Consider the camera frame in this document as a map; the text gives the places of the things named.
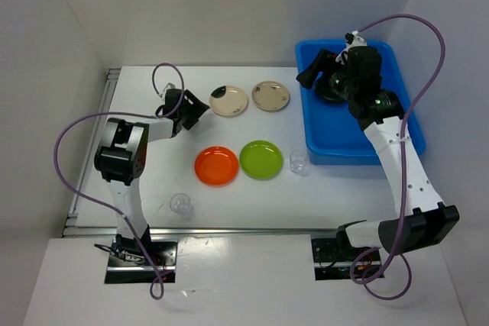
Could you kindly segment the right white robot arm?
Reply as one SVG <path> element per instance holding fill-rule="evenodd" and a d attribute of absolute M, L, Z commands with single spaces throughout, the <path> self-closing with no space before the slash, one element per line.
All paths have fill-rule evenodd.
<path fill-rule="evenodd" d="M 369 247 L 400 255 L 439 244 L 458 223 L 454 205 L 433 188 L 411 140 L 398 95 L 381 85 L 382 58 L 376 48 L 356 46 L 345 57 L 321 49 L 297 76 L 305 89 L 324 88 L 348 105 L 384 170 L 398 217 L 354 221 L 338 228 L 335 251 L 351 260 Z"/>

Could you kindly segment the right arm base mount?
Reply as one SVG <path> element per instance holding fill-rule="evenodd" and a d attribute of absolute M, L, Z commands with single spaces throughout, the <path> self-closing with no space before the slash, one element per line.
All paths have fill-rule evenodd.
<path fill-rule="evenodd" d="M 364 249 L 354 250 L 353 254 L 344 255 L 335 238 L 311 238 L 314 275 L 316 281 L 350 279 L 351 263 Z M 363 257 L 354 269 L 354 276 L 360 279 L 364 272 L 372 275 L 382 266 L 378 251 Z"/>

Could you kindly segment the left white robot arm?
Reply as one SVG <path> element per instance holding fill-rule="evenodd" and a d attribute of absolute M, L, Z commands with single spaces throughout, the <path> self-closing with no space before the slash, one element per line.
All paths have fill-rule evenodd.
<path fill-rule="evenodd" d="M 150 227 L 144 217 L 140 177 L 150 142 L 190 130 L 209 110 L 190 90 L 170 89 L 156 115 L 143 122 L 109 118 L 99 141 L 94 166 L 108 183 L 117 214 L 115 249 L 137 265 L 151 259 Z"/>

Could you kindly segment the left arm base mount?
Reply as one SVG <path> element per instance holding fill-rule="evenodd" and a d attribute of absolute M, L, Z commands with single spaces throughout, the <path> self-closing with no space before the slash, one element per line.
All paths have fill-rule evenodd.
<path fill-rule="evenodd" d="M 105 284 L 152 283 L 156 278 L 153 267 L 140 249 L 123 250 L 116 239 L 110 246 L 95 244 L 94 247 L 108 254 Z M 164 283 L 175 283 L 177 248 L 176 240 L 166 240 L 153 242 L 147 249 Z"/>

